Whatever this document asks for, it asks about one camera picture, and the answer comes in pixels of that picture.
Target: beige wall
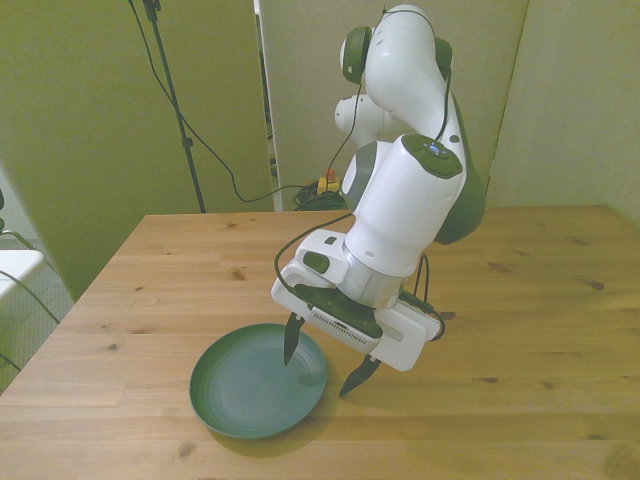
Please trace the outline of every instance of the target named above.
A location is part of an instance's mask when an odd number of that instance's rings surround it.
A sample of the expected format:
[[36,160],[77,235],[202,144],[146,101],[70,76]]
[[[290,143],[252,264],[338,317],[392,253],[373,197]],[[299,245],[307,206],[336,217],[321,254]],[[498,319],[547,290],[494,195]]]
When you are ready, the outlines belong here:
[[640,3],[531,0],[490,205],[608,204],[640,225]]
[[[267,77],[278,171],[282,185],[318,178],[342,143],[335,126],[337,102],[357,86],[340,70],[340,46],[354,27],[374,26],[377,0],[261,0]],[[415,0],[436,35],[454,49],[452,91],[460,104],[469,143],[486,182],[527,9],[522,0]],[[339,175],[355,148],[337,160]]]
[[[253,3],[164,1],[159,18],[184,115],[243,194],[267,193]],[[194,156],[209,211],[273,208],[240,203],[215,159],[199,145]],[[125,0],[2,2],[0,162],[75,298],[145,214],[198,211],[175,114]]]

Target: wood grain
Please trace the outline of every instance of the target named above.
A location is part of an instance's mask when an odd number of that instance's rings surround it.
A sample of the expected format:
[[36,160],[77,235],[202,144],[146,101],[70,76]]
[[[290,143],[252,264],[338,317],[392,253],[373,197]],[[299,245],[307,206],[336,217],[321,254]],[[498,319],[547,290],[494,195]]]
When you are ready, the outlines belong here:
[[489,210],[427,250],[447,334],[412,371],[338,399],[361,356],[309,328],[330,365],[314,411],[265,441],[210,433],[199,356],[286,321],[273,257],[335,216],[146,217],[0,397],[0,478],[640,478],[640,232],[605,207]]

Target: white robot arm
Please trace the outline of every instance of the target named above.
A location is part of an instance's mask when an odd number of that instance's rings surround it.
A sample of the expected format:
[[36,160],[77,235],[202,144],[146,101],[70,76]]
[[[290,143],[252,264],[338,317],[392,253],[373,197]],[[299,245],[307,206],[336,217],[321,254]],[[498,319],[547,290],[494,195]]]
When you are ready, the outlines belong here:
[[[437,57],[445,61],[439,65]],[[443,325],[430,315],[433,308],[403,286],[430,243],[452,243],[477,227],[484,190],[449,94],[450,55],[437,51],[422,10],[394,7],[375,31],[353,30],[341,60],[345,77],[364,81],[368,93],[362,102],[343,100],[336,109],[336,120],[350,129],[359,102],[354,134],[361,148],[342,185],[356,221],[347,234],[309,235],[279,274],[272,296],[293,312],[285,364],[305,321],[367,355],[343,395],[380,362],[411,369],[425,342],[439,335]],[[415,133],[393,143],[375,141],[381,132],[411,129]]]

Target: black cable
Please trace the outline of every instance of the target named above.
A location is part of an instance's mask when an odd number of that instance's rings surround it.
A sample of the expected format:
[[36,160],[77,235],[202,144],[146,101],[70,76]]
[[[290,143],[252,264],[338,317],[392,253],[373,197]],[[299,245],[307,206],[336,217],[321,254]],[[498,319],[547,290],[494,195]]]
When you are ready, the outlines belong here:
[[2,353],[0,353],[0,358],[2,358],[5,362],[7,362],[8,364],[10,364],[13,368],[15,368],[16,370],[18,370],[19,372],[22,371],[22,369],[17,366],[15,363],[13,363],[11,361],[11,359],[9,357],[4,356]]
[[47,312],[47,314],[53,319],[54,322],[56,322],[58,325],[60,325],[60,320],[58,320],[56,318],[56,316],[51,313],[51,310],[49,310],[47,308],[47,306],[44,304],[44,302],[42,300],[40,300],[40,298],[33,293],[33,291],[27,287],[24,283],[22,283],[20,280],[18,280],[16,277],[14,277],[13,275],[11,275],[10,273],[5,272],[4,270],[0,270],[0,275],[4,275],[5,277],[11,279],[13,282],[15,282],[20,288],[22,288],[23,290],[25,290],[29,295],[31,295],[36,302],[38,302],[38,304],[42,307],[42,309]]
[[422,276],[422,268],[424,265],[426,265],[427,267],[427,273],[424,281],[424,295],[422,297],[422,301],[426,302],[427,296],[429,295],[430,268],[429,268],[429,257],[427,257],[427,255],[424,253],[420,255],[420,263],[418,264],[418,274],[416,276],[416,284],[413,288],[413,296],[414,297],[418,296],[418,286],[420,285],[420,277]]
[[451,90],[451,69],[449,69],[449,77],[447,78],[447,88],[444,92],[444,118],[442,119],[442,127],[440,127],[440,132],[436,137],[437,141],[442,139],[442,135],[444,135],[444,129],[447,127],[447,120],[449,120],[449,91]]
[[440,322],[440,331],[435,337],[429,340],[430,342],[435,342],[436,340],[440,340],[444,335],[444,332],[447,330],[447,326],[444,324],[444,318],[442,318],[442,316],[435,310],[433,311],[433,314],[438,318],[438,321]]
[[360,92],[361,91],[362,91],[362,84],[360,84],[360,86],[358,87],[358,93],[356,94],[356,106],[353,109],[353,125],[351,125],[351,130],[349,130],[349,135],[347,135],[347,138],[344,139],[344,142],[342,142],[342,145],[340,145],[340,148],[338,148],[338,151],[336,152],[336,154],[331,159],[331,162],[329,163],[329,166],[327,167],[327,170],[325,171],[325,175],[326,175],[325,180],[327,181],[327,186],[326,186],[325,192],[329,190],[329,170],[331,169],[331,166],[333,165],[333,162],[335,162],[336,158],[338,158],[338,155],[342,151],[342,149],[345,146],[345,144],[351,138],[351,135],[353,134],[353,130],[356,128],[356,118],[357,118],[357,115],[358,115],[358,103],[359,103]]
[[318,210],[342,210],[347,208],[347,203],[340,195],[340,192],[324,191],[318,195],[318,182],[313,182],[293,197],[293,203],[296,205],[295,211],[318,211]]
[[290,242],[288,242],[284,247],[282,247],[280,249],[280,251],[276,254],[275,259],[273,260],[273,267],[275,268],[276,271],[276,275],[278,277],[278,280],[280,280],[280,283],[282,283],[282,285],[284,286],[284,288],[286,288],[289,293],[291,293],[292,295],[295,295],[296,297],[298,296],[296,294],[296,292],[293,290],[293,287],[291,285],[289,285],[287,282],[285,282],[284,278],[282,277],[282,273],[280,272],[280,266],[278,265],[278,263],[280,262],[280,257],[282,256],[282,254],[284,252],[287,251],[287,249],[289,247],[291,247],[291,245],[293,245],[294,243],[296,243],[298,240],[300,240],[303,237],[306,237],[307,235],[309,235],[312,232],[315,232],[316,230],[318,230],[319,228],[324,228],[324,227],[328,227],[329,225],[333,225],[334,223],[338,223],[340,220],[344,220],[345,218],[350,217],[351,215],[353,215],[351,212],[347,213],[346,215],[342,215],[341,217],[338,218],[334,218],[333,220],[330,220],[328,222],[322,223],[320,225],[316,225],[315,227],[311,227],[309,230],[306,230],[304,232],[302,232],[300,235],[298,235],[296,238],[294,238],[293,240],[291,240]]
[[[151,65],[151,71],[153,72],[153,76],[155,77],[156,81],[158,82],[158,85],[160,85],[160,88],[164,92],[165,96],[167,97],[167,99],[169,100],[171,105],[173,105],[173,107],[175,108],[175,104],[173,103],[173,99],[171,98],[171,95],[169,95],[169,92],[167,91],[166,87],[162,83],[162,80],[160,80],[160,77],[158,76],[158,73],[156,72],[155,65],[153,64],[153,57],[151,56],[151,49],[149,48],[149,42],[147,42],[147,36],[145,35],[144,29],[142,28],[142,23],[140,22],[140,17],[138,17],[138,12],[136,11],[136,7],[133,5],[133,0],[129,0],[129,5],[131,5],[131,10],[133,11],[134,16],[136,17],[136,23],[138,24],[138,29],[140,30],[140,35],[142,36],[142,41],[144,42],[144,46],[145,46],[145,49],[147,51],[147,57],[149,58],[149,65]],[[214,157],[216,157],[216,159],[220,162],[220,164],[222,164],[222,166],[227,170],[227,172],[229,172],[229,175],[231,176],[231,183],[233,185],[233,190],[234,190],[236,196],[238,197],[238,199],[240,199],[240,201],[242,201],[244,203],[257,202],[258,200],[262,200],[263,198],[267,198],[267,197],[273,195],[274,193],[279,192],[280,190],[284,190],[285,188],[302,188],[302,187],[304,187],[304,185],[285,185],[284,187],[280,187],[280,188],[278,188],[276,190],[273,190],[272,192],[269,192],[266,195],[262,195],[261,197],[258,197],[258,198],[252,198],[252,199],[243,198],[242,195],[240,195],[240,192],[238,191],[238,187],[236,185],[236,178],[235,178],[235,175],[233,174],[233,171],[231,170],[231,168],[229,168],[229,166],[224,162],[224,160],[222,160],[222,158],[220,158],[220,156],[200,137],[200,135],[198,135],[196,133],[196,131],[191,127],[191,125],[189,125],[189,122],[184,117],[182,112],[180,112],[180,117],[182,118],[182,121],[187,126],[189,131],[193,134],[193,136],[196,137],[196,139],[207,150],[209,150],[209,152],[211,152]]]

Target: yellow object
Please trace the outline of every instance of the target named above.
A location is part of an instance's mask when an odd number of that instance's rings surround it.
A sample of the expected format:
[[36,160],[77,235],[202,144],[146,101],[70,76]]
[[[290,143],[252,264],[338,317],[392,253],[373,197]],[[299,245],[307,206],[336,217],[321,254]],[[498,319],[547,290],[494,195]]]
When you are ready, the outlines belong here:
[[325,177],[320,177],[318,179],[318,195],[322,195],[322,193],[327,190],[330,192],[339,192],[341,183],[342,181],[336,177],[333,182],[329,182],[329,188],[327,188],[327,179]]

